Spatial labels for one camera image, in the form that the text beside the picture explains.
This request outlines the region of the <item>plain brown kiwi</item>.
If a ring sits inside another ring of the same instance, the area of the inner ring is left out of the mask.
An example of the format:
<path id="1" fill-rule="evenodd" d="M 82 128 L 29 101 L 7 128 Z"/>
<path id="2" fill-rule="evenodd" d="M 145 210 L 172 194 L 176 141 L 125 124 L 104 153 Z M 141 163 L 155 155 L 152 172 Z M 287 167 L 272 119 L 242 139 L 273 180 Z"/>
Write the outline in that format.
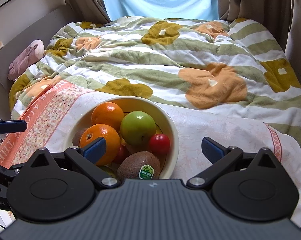
<path id="1" fill-rule="evenodd" d="M 75 135 L 73 136 L 72 138 L 72 145 L 73 146 L 80 146 L 80 140 L 81 140 L 81 137 L 83 135 L 83 133 L 87 130 L 87 128 L 83 128 L 83 129 L 80 129 L 78 130 Z"/>

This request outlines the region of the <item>large orange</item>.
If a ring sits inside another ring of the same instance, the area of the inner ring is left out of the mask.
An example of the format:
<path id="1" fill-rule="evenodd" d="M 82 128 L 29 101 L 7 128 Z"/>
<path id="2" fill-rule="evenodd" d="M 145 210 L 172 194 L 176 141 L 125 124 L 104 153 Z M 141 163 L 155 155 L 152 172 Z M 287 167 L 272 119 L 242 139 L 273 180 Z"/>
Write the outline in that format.
<path id="1" fill-rule="evenodd" d="M 83 156 L 97 166 L 110 164 L 117 156 L 120 146 L 118 133 L 105 124 L 91 126 L 80 140 Z"/>
<path id="2" fill-rule="evenodd" d="M 93 110 L 91 123 L 92 125 L 105 124 L 119 132 L 123 118 L 124 112 L 119 105 L 113 102 L 104 102 Z"/>

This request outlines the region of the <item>kiwi with green sticker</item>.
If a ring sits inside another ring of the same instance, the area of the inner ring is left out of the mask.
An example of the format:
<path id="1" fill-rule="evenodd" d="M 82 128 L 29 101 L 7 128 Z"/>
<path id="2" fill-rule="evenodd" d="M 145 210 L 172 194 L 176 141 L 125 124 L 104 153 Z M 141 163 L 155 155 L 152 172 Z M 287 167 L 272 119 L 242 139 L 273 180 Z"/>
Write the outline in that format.
<path id="1" fill-rule="evenodd" d="M 119 181 L 125 179 L 158 179 L 161 171 L 159 159 L 148 151 L 137 152 L 127 157 L 117 169 Z"/>

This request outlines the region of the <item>green apple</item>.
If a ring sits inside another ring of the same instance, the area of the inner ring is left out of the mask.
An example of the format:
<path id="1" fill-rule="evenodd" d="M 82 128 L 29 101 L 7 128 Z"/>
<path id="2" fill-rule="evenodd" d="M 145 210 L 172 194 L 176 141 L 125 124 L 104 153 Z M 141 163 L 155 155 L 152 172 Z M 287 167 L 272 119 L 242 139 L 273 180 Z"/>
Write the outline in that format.
<path id="1" fill-rule="evenodd" d="M 157 130 L 154 119 L 142 111 L 133 111 L 127 114 L 120 126 L 123 140 L 131 146 L 147 144 Z"/>
<path id="2" fill-rule="evenodd" d="M 101 170 L 103 170 L 104 172 L 106 172 L 110 177 L 112 178 L 117 178 L 115 172 L 108 166 L 99 166 L 99 168 Z"/>

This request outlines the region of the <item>small red tomato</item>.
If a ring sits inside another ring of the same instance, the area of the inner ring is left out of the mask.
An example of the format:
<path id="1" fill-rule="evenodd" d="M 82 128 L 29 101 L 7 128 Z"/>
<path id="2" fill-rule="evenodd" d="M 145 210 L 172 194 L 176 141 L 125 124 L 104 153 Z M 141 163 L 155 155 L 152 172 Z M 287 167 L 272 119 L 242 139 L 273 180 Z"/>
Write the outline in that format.
<path id="1" fill-rule="evenodd" d="M 155 134 L 148 142 L 148 149 L 155 155 L 167 154 L 170 150 L 170 139 L 165 134 Z"/>

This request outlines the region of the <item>pink floral table cloth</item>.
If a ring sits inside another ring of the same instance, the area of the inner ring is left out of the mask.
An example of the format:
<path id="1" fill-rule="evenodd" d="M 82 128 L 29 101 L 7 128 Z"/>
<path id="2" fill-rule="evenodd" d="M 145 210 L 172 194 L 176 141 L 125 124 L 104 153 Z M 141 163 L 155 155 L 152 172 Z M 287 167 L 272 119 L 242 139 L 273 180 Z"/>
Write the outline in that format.
<path id="1" fill-rule="evenodd" d="M 188 180 L 209 167 L 210 162 L 201 150 L 204 137 L 210 137 L 224 146 L 237 146 L 246 152 L 270 148 L 298 188 L 299 202 L 292 220 L 301 225 L 301 148 L 293 137 L 257 120 L 106 94 L 68 81 L 45 86 L 21 112 L 28 128 L 25 132 L 5 137 L 0 146 L 0 165 L 8 168 L 24 163 L 41 146 L 52 152 L 64 151 L 72 145 L 76 131 L 89 126 L 92 110 L 105 101 L 115 102 L 126 112 L 147 112 L 161 131 L 169 136 L 171 152 L 161 159 L 162 179 Z"/>

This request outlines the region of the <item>cream duck print bowl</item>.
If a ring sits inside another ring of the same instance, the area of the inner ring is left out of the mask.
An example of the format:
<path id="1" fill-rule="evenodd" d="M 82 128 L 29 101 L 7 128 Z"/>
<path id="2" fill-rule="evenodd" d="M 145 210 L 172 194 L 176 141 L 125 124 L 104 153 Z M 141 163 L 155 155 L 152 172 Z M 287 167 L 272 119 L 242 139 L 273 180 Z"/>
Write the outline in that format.
<path id="1" fill-rule="evenodd" d="M 168 114 L 143 98 L 99 103 L 71 129 L 65 147 L 125 179 L 169 179 L 177 164 L 179 139 Z"/>

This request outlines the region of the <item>pink plush toy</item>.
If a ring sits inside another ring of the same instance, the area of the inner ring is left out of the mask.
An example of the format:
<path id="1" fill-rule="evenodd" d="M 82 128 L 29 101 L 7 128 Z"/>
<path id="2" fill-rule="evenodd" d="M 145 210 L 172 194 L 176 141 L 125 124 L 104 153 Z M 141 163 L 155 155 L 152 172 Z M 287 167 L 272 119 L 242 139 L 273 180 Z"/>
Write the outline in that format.
<path id="1" fill-rule="evenodd" d="M 29 66 L 37 63 L 44 56 L 44 43 L 34 40 L 15 60 L 9 65 L 7 78 L 15 81 Z"/>

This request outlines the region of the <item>floral striped duvet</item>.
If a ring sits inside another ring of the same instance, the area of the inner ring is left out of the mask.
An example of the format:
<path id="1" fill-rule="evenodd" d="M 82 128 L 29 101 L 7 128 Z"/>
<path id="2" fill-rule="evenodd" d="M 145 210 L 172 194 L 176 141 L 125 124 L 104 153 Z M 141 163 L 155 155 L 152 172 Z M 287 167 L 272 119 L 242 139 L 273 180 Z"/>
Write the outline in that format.
<path id="1" fill-rule="evenodd" d="M 12 116 L 60 80 L 260 120 L 301 147 L 301 84 L 276 39 L 254 20 L 125 16 L 104 25 L 71 22 L 13 83 Z"/>

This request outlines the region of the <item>grey bed headboard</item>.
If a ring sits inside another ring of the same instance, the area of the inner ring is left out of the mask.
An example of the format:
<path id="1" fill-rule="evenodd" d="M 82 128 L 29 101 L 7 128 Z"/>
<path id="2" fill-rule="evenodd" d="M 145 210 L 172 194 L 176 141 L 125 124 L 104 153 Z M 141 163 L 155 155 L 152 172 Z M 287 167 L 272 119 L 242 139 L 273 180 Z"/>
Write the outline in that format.
<path id="1" fill-rule="evenodd" d="M 5 91 L 10 91 L 13 82 L 8 80 L 10 63 L 34 40 L 42 40 L 47 46 L 52 36 L 62 27 L 71 22 L 78 22 L 78 15 L 69 5 L 62 5 L 28 28 L 19 33 L 0 50 L 0 83 Z"/>

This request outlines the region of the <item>right brown curtain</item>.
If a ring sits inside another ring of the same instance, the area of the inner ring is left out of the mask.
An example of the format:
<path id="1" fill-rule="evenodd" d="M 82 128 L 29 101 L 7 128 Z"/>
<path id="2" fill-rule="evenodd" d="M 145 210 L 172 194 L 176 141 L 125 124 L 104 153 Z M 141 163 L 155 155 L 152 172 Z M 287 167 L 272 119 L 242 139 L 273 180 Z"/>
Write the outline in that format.
<path id="1" fill-rule="evenodd" d="M 233 21 L 248 18 L 264 25 L 286 49 L 291 29 L 294 0 L 218 0 L 218 17 Z"/>

